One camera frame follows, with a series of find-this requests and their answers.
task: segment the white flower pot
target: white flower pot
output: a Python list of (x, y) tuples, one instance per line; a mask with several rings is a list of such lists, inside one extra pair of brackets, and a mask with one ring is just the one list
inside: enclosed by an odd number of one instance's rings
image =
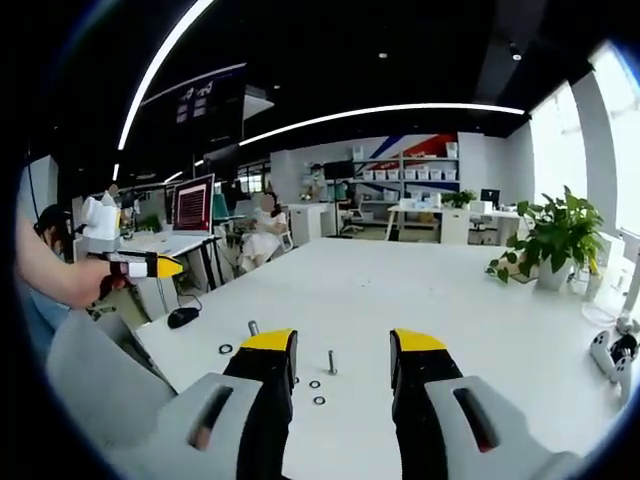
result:
[(553, 290), (557, 292), (564, 285), (569, 277), (571, 270), (571, 260), (567, 259), (564, 265), (556, 273), (551, 269), (551, 257), (547, 258), (540, 264), (538, 269), (538, 285), (545, 290)]

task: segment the metal screw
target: metal screw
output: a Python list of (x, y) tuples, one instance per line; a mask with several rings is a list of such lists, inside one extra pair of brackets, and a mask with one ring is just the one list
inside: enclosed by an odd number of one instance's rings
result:
[(258, 324), (256, 323), (255, 320), (251, 320), (249, 322), (249, 333), (251, 334), (252, 337), (255, 337), (260, 333), (260, 330), (258, 330)]
[(333, 359), (333, 350), (329, 350), (329, 375), (335, 375), (336, 373), (338, 373), (338, 369)]

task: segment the cable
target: cable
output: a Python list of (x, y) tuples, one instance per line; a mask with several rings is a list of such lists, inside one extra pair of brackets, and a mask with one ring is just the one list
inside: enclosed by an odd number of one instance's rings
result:
[(167, 308), (167, 301), (164, 298), (164, 288), (162, 288), (162, 282), (159, 278), (156, 278), (156, 283), (158, 284), (158, 290), (160, 291), (160, 299), (162, 300), (162, 305), (164, 306), (164, 313), (169, 313), (169, 309)]
[(29, 172), (29, 185), (31, 186), (31, 200), (33, 200), (33, 211), (36, 214), (36, 223), (40, 221), (40, 215), (38, 215), (38, 206), (36, 204), (36, 194), (33, 191), (33, 178), (31, 176), (31, 162), (27, 164), (27, 170)]
[[(200, 306), (200, 308), (198, 309), (198, 312), (202, 311), (202, 302), (200, 301), (200, 299), (197, 296), (195, 296), (192, 293), (184, 293), (181, 296), (182, 297), (191, 297), (191, 298), (193, 298), (198, 303), (198, 305)], [(182, 304), (180, 303), (180, 296), (178, 296), (178, 305), (180, 305), (182, 307)]]

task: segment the desk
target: desk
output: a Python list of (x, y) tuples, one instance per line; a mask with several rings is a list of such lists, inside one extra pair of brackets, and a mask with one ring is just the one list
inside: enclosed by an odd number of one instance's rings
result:
[(291, 218), (291, 237), (296, 246), (336, 232), (336, 207), (333, 203), (295, 203), (287, 205)]
[[(137, 235), (132, 240), (122, 242), (120, 250), (147, 251), (179, 257), (187, 255), (202, 288), (214, 290), (216, 288), (215, 275), (208, 246), (214, 244), (213, 257), (216, 262), (220, 285), (224, 284), (224, 276), (220, 265), (220, 258), (215, 246), (219, 237), (180, 235), (172, 232), (162, 232), (154, 235)], [(135, 281), (140, 301), (150, 320), (155, 320), (180, 306), (178, 293), (173, 278), (144, 278)]]
[[(506, 245), (507, 239), (517, 232), (520, 229), (520, 221), (522, 220), (517, 212), (501, 212), (499, 210), (494, 210), (489, 213), (475, 213), (466, 209), (454, 209), (454, 208), (437, 208), (437, 207), (429, 207), (429, 208), (404, 208), (400, 205), (394, 205), (389, 208), (389, 223), (387, 224), (387, 233), (385, 235), (385, 240), (389, 240), (391, 236), (391, 229), (393, 227), (393, 223), (395, 222), (396, 214), (399, 212), (406, 213), (439, 213), (442, 215), (442, 226), (443, 230), (447, 229), (449, 225), (445, 225), (445, 222), (451, 221), (452, 216), (458, 215), (460, 216), (460, 226), (458, 228), (454, 227), (452, 231), (452, 235), (447, 235), (447, 238), (451, 237), (460, 237), (463, 232), (462, 224), (466, 223), (464, 227), (464, 231), (466, 231), (466, 235), (468, 236), (469, 231), (469, 218), (472, 216), (482, 216), (482, 217), (492, 217), (498, 219), (498, 244)], [(466, 239), (464, 242), (461, 241), (453, 241), (452, 243), (467, 243)]]
[[(201, 297), (203, 311), (190, 324), (170, 330), (165, 317), (136, 334), (182, 392), (224, 370), (230, 356), (218, 347), (237, 350), (248, 321), (262, 332), (297, 329), (289, 478), (401, 478), (389, 379), (395, 327), (441, 339), (465, 375), (481, 376), (524, 412), (540, 443), (584, 455), (619, 412), (615, 387), (588, 354), (599, 328), (582, 317), (576, 297), (485, 275), (500, 253), (323, 238)], [(329, 349), (335, 377), (326, 373)], [(312, 390), (315, 379), (322, 385)], [(327, 403), (313, 405), (316, 395)]]

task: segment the potted plant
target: potted plant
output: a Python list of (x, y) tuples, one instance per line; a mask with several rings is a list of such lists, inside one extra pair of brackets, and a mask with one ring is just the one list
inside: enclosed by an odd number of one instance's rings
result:
[(598, 229), (603, 220), (591, 203), (574, 196), (566, 186), (564, 198), (543, 197), (545, 205), (518, 203), (518, 215), (531, 219), (534, 226), (524, 240), (517, 233), (512, 235), (507, 240), (511, 250), (501, 257), (505, 260), (492, 260), (486, 272), (506, 283), (509, 266), (517, 265), (525, 277), (538, 266), (538, 284), (557, 291), (566, 282), (572, 263), (589, 265), (592, 271), (596, 268), (596, 253), (602, 249)]
[(443, 193), (442, 203), (450, 205), (453, 208), (465, 208), (469, 202), (475, 200), (476, 194), (472, 190), (463, 190), (461, 192)]

